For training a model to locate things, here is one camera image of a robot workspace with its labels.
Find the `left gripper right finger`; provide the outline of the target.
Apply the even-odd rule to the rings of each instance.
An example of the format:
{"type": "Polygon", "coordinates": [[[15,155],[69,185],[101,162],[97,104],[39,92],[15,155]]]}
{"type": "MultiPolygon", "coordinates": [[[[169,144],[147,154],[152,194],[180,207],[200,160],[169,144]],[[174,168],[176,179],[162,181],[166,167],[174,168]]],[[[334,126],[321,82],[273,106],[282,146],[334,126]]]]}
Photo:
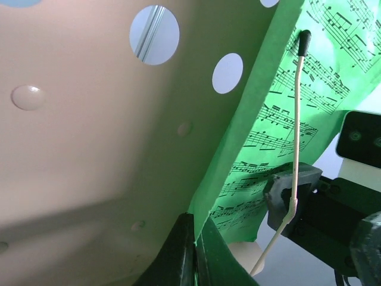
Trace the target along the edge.
{"type": "Polygon", "coordinates": [[[200,286],[258,286],[236,261],[209,218],[196,241],[197,284],[200,286]]]}

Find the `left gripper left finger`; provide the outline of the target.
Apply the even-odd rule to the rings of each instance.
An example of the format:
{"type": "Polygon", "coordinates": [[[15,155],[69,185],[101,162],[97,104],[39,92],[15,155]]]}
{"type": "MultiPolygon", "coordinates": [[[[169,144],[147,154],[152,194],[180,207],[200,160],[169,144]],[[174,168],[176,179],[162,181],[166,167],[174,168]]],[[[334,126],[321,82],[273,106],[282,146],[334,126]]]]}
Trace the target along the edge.
{"type": "Polygon", "coordinates": [[[195,285],[194,242],[193,215],[182,213],[154,261],[134,284],[138,286],[195,285]]]}

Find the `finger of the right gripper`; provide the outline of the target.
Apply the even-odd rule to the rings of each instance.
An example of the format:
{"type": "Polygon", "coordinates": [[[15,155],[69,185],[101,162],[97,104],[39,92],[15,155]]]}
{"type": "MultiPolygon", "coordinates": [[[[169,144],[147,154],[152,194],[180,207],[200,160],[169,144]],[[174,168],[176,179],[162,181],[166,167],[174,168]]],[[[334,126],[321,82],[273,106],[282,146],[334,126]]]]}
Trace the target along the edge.
{"type": "MultiPolygon", "coordinates": [[[[292,163],[285,163],[275,168],[275,173],[269,177],[263,190],[263,196],[268,208],[267,224],[272,229],[278,229],[283,218],[289,210],[289,202],[292,191],[292,163]]],[[[317,187],[318,180],[323,171],[306,163],[299,164],[298,173],[298,205],[296,214],[291,222],[285,227],[294,229],[307,206],[308,199],[317,187]]]]}

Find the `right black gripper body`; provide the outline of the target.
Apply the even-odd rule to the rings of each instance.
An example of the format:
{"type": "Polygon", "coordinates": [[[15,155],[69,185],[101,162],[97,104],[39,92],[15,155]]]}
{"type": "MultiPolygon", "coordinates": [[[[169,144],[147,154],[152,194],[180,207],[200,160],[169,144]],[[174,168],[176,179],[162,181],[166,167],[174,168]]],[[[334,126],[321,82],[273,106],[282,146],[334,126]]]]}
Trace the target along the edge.
{"type": "Polygon", "coordinates": [[[380,211],[380,192],[344,178],[322,176],[285,237],[337,271],[355,271],[349,245],[362,219],[380,211]]]}

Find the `green sheet music page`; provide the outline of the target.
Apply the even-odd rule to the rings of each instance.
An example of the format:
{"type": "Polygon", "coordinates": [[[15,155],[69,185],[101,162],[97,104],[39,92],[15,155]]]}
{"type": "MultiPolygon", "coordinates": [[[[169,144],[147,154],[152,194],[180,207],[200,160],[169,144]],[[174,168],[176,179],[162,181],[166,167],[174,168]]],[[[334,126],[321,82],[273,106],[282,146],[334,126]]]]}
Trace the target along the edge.
{"type": "Polygon", "coordinates": [[[212,219],[225,242],[254,241],[262,191],[292,167],[299,34],[311,32],[301,75],[300,157],[313,164],[344,115],[380,85],[379,1],[280,1],[241,101],[190,204],[195,235],[212,219]]]}

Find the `pink tripod music stand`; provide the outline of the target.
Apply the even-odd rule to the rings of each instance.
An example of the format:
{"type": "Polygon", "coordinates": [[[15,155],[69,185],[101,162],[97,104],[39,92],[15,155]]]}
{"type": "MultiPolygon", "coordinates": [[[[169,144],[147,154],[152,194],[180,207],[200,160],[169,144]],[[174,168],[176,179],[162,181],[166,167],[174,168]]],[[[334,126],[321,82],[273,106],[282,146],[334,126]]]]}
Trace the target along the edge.
{"type": "Polygon", "coordinates": [[[301,1],[161,1],[164,63],[130,45],[152,1],[1,5],[1,284],[132,284],[186,212],[271,22],[301,1]]]}

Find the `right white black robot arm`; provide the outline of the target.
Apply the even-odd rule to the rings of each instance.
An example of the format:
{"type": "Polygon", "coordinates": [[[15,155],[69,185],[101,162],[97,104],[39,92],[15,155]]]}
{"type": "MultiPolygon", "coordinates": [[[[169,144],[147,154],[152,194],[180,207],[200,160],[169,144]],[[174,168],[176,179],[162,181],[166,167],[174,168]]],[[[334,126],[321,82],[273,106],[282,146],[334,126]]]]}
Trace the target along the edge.
{"type": "Polygon", "coordinates": [[[380,169],[344,160],[339,177],[301,164],[296,214],[281,235],[344,277],[380,285],[380,169]]]}

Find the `right aluminium corner post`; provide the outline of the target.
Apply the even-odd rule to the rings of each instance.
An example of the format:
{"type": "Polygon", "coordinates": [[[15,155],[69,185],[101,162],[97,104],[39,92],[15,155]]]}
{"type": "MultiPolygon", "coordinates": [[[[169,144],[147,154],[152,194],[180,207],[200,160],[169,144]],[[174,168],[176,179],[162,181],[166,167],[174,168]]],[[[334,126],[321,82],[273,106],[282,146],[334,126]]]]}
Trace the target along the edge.
{"type": "Polygon", "coordinates": [[[150,5],[143,8],[138,14],[138,23],[143,24],[143,28],[139,37],[139,41],[135,48],[135,55],[142,62],[146,58],[151,49],[151,45],[157,34],[161,20],[165,12],[165,7],[161,5],[150,5]]]}

